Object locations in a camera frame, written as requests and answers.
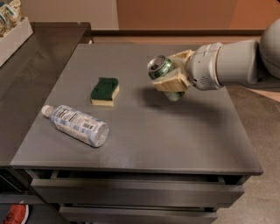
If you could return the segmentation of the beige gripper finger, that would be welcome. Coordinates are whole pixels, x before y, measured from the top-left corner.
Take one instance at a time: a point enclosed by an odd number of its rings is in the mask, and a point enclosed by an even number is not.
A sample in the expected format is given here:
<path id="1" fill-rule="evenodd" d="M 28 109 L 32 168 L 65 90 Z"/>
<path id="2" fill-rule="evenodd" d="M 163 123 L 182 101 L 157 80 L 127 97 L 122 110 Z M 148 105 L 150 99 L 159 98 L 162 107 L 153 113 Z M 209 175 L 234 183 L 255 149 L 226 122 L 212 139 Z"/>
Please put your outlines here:
<path id="1" fill-rule="evenodd" d="M 169 61 L 171 62 L 171 67 L 173 69 L 182 68 L 184 69 L 188 60 L 193 56 L 193 50 L 185 50 L 183 52 L 178 52 L 173 55 L 168 56 Z"/>
<path id="2" fill-rule="evenodd" d="M 192 85 L 186 73 L 181 69 L 175 69 L 151 83 L 157 91 L 161 92 L 185 92 Z"/>

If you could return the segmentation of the gray robot arm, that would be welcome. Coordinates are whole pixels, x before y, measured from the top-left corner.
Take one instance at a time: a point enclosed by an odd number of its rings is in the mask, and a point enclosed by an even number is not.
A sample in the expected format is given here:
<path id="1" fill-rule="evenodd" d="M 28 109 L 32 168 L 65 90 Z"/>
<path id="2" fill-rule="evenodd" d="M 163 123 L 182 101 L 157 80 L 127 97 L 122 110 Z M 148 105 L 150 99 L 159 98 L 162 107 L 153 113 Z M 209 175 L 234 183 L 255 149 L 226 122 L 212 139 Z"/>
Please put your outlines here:
<path id="1" fill-rule="evenodd" d="M 260 39 L 231 44 L 212 43 L 165 57 L 157 56 L 147 65 L 156 90 L 184 93 L 218 90 L 239 84 L 251 89 L 277 88 L 280 81 L 280 19 Z"/>

